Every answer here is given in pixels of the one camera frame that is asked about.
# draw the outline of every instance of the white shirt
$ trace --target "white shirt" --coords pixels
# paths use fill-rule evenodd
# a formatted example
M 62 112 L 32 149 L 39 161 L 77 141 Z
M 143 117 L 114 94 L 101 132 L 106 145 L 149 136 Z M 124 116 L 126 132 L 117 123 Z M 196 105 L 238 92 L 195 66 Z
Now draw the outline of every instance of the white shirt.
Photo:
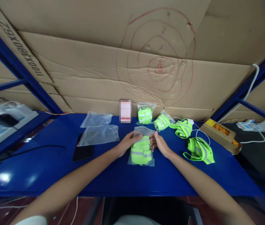
M 160 225 L 154 220 L 137 215 L 121 216 L 114 225 Z M 20 221 L 16 225 L 47 225 L 47 220 L 44 216 L 33 216 Z

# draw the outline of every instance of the white device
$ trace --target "white device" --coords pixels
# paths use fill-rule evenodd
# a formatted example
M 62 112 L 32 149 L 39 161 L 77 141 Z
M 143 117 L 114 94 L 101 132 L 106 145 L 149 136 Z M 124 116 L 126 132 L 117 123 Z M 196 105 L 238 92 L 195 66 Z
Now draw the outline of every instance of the white device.
M 0 115 L 9 114 L 19 121 L 14 127 L 5 127 L 0 125 L 0 142 L 12 135 L 29 121 L 37 117 L 39 114 L 32 111 L 24 104 L 18 102 L 6 102 L 0 105 Z
M 236 125 L 244 131 L 265 132 L 265 121 L 261 123 L 237 122 Z

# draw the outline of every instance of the black smartphone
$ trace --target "black smartphone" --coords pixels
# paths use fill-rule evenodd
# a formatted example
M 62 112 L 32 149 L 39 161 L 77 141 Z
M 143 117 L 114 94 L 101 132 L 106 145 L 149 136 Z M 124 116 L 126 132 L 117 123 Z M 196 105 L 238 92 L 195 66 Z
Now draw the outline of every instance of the black smartphone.
M 78 136 L 76 145 L 79 143 L 80 139 L 82 138 L 83 134 L 80 134 Z M 88 146 L 82 146 L 82 147 L 75 147 L 74 154 L 72 161 L 76 162 L 82 159 L 87 159 L 90 158 L 93 155 L 93 145 L 88 145 Z

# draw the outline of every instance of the blue table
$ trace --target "blue table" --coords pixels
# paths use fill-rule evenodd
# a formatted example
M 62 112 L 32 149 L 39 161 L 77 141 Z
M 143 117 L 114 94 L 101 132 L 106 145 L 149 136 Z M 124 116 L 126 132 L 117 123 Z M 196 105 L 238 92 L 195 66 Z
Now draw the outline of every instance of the blue table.
M 47 147 L 8 159 L 0 165 L 0 196 L 38 196 L 53 183 L 74 169 L 86 164 L 118 142 L 94 146 L 91 159 L 72 161 L 78 135 L 85 129 L 79 128 L 85 114 L 59 116 L 43 129 L 31 142 L 26 143 L 17 152 L 43 145 L 61 145 Z M 119 124 L 119 117 L 113 117 L 111 124 L 119 126 L 120 140 L 134 130 L 136 118 L 132 124 Z M 167 128 L 160 132 L 169 147 L 176 153 L 187 151 L 185 141 L 178 138 L 174 130 Z M 216 163 L 190 161 L 217 181 L 230 195 L 264 195 L 252 179 L 246 174 L 234 156 L 211 139 L 211 147 Z M 197 195 L 185 178 L 172 163 L 155 150 L 155 167 L 128 165 L 129 150 L 123 157 L 114 161 L 105 171 L 96 177 L 80 196 L 191 196 Z
M 38 126 L 42 125 L 44 122 L 46 122 L 52 117 L 52 115 L 45 112 L 38 112 L 38 113 L 39 115 L 37 117 L 29 121 L 18 131 L 16 131 L 15 133 L 13 133 L 11 136 L 9 136 L 7 139 L 5 139 L 0 143 L 0 155 L 4 153 L 4 151 L 6 151 L 10 146 L 17 143 L 27 134 L 32 132 L 34 129 L 36 129 Z

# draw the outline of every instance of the neon green reflective strap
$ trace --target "neon green reflective strap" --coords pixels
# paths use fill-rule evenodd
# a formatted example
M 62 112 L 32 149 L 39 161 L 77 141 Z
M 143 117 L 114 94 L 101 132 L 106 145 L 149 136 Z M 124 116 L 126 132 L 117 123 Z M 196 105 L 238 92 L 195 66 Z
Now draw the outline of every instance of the neon green reflective strap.
M 182 139 L 190 137 L 192 132 L 192 124 L 188 119 L 183 119 L 183 121 L 177 121 L 174 124 L 170 124 L 171 128 L 176 129 L 175 134 Z
M 166 129 L 170 125 L 170 120 L 167 116 L 160 114 L 154 121 L 154 127 L 157 131 Z
M 183 156 L 192 161 L 204 161 L 206 164 L 214 163 L 212 148 L 200 137 L 193 137 L 188 140 L 188 150 L 192 155 L 184 152 Z
M 131 158 L 133 164 L 146 165 L 152 160 L 149 136 L 143 136 L 131 147 Z
M 139 123 L 141 124 L 149 124 L 152 120 L 151 108 L 149 107 L 141 108 L 138 111 L 138 119 L 139 119 Z

